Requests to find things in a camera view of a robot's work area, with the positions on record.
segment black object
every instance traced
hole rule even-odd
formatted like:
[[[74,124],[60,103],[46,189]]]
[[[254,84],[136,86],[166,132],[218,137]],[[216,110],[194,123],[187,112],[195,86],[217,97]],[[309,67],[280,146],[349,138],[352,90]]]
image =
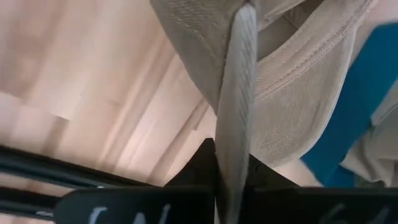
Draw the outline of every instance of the black object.
[[[213,223],[220,182],[212,139],[165,187],[6,147],[0,171],[84,189],[58,198],[0,188],[0,212],[58,224]],[[250,156],[239,222],[396,223],[397,202],[397,189],[301,188]]]

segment blue fabric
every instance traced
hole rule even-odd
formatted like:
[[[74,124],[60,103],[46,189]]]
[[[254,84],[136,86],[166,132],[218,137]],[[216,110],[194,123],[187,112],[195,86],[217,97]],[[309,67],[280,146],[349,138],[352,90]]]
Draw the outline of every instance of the blue fabric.
[[[318,142],[302,160],[327,187],[354,187],[339,164],[368,129],[370,117],[398,74],[398,24],[377,27],[348,70],[336,108]]]

